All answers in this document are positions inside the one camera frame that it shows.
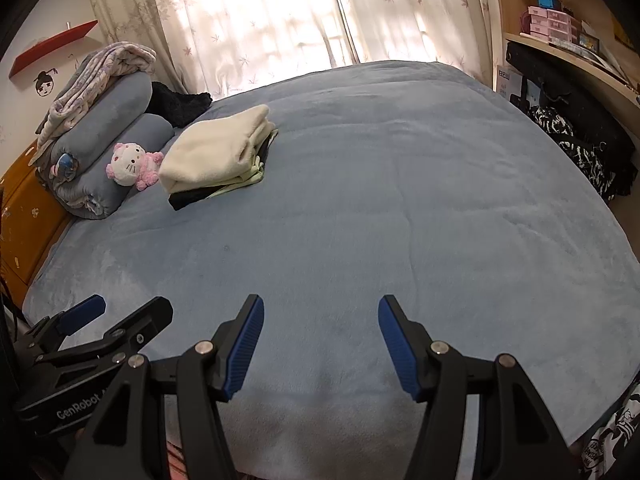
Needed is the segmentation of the cream fuzzy cardigan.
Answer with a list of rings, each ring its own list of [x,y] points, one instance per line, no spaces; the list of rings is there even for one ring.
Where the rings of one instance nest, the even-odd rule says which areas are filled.
[[[246,174],[273,129],[260,104],[228,117],[194,122],[177,136],[160,165],[168,194],[217,186]]]

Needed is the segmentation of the black clothing pile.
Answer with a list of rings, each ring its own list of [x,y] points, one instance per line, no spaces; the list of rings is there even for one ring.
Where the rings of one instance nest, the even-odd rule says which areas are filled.
[[[172,91],[166,84],[152,82],[152,96],[146,112],[167,120],[174,128],[184,128],[204,114],[212,105],[208,92],[183,94]]]

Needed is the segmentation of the lower blue rolled pillow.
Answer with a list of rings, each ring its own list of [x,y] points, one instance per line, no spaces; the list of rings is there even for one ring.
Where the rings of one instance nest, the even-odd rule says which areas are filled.
[[[125,200],[132,186],[118,185],[107,177],[117,142],[139,144],[147,152],[159,152],[174,136],[174,128],[163,117],[143,114],[137,118],[86,171],[70,182],[51,185],[61,205],[74,216],[85,220],[102,220]]]

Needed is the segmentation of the blue rolled pillow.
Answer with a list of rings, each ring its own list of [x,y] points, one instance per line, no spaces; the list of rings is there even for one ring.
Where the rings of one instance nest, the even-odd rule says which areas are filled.
[[[61,205],[74,216],[85,220],[102,220],[125,200],[132,186],[118,185],[107,177],[117,142],[139,144],[147,152],[159,152],[174,136],[174,128],[163,117],[143,114],[137,118],[86,171],[70,182],[51,185]]]
[[[62,155],[70,156],[79,171],[86,170],[145,112],[151,96],[148,74],[137,72],[117,78],[77,125],[48,149],[44,156],[46,170]]]

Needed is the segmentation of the green and black garment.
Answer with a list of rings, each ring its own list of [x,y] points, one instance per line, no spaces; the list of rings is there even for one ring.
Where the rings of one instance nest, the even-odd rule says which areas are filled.
[[[204,186],[204,188],[192,188],[192,190],[171,193],[168,196],[168,204],[173,210],[180,210],[187,206],[207,200],[215,196],[226,194],[239,188],[246,188],[259,183],[263,178],[266,170],[266,162],[273,140],[279,133],[278,129],[272,130],[265,140],[258,146],[257,152],[253,158],[252,166],[239,177],[234,177],[223,184]]]

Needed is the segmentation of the pink white cat plush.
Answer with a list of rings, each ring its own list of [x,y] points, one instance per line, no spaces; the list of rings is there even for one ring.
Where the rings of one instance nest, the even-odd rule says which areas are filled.
[[[158,181],[163,160],[163,153],[147,152],[139,144],[116,143],[105,171],[107,177],[118,185],[134,186],[138,191],[144,191]]]

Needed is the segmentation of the upper blue rolled pillow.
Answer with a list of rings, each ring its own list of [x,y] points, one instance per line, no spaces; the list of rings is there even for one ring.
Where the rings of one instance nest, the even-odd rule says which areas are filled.
[[[137,72],[117,78],[77,125],[48,149],[44,156],[46,170],[62,155],[70,156],[79,171],[86,170],[145,112],[151,96],[148,74]]]

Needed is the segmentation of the blue bed blanket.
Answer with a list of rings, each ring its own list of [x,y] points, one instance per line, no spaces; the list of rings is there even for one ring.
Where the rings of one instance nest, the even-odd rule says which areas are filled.
[[[400,386],[378,302],[467,356],[515,356],[567,440],[639,366],[639,263],[573,162],[517,108],[453,67],[379,62],[216,102],[265,104],[278,135],[257,184],[172,209],[160,186],[74,223],[24,308],[101,295],[73,336],[100,336],[155,296],[176,356],[250,294],[265,324],[220,411],[235,465],[266,479],[399,479],[423,408]]]

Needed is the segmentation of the folded floral quilt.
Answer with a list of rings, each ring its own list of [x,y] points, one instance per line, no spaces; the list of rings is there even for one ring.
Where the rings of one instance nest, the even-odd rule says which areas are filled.
[[[36,130],[34,166],[60,136],[73,129],[116,78],[133,73],[151,73],[156,52],[143,44],[119,41],[88,54],[72,78],[52,101]]]

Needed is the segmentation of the white floral curtain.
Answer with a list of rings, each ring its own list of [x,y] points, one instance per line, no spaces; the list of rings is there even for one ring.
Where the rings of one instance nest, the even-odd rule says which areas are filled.
[[[493,84],[498,0],[90,0],[106,40],[145,44],[157,77],[216,99],[385,60],[441,62]]]

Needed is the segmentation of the pink boxes on shelf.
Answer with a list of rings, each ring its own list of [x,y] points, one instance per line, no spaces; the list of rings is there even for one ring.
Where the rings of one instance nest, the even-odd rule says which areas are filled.
[[[529,35],[541,39],[555,38],[573,44],[578,43],[582,26],[570,14],[539,6],[530,6],[527,11],[530,18]]]

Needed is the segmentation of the red wall shelf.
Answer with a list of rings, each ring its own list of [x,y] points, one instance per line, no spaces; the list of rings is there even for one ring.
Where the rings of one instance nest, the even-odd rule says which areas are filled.
[[[84,38],[88,32],[91,32],[96,27],[97,24],[97,20],[85,22],[84,24],[65,29],[54,36],[38,42],[38,44],[35,44],[25,50],[20,55],[17,55],[9,72],[9,78],[14,77],[29,65],[40,60],[40,58],[43,58],[44,56],[49,55],[55,50],[65,47],[76,40]]]

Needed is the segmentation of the wooden wall shelf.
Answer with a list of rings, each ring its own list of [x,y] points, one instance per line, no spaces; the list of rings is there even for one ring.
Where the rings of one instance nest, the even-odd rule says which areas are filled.
[[[603,0],[498,0],[504,44],[558,60],[634,136],[639,55]]]

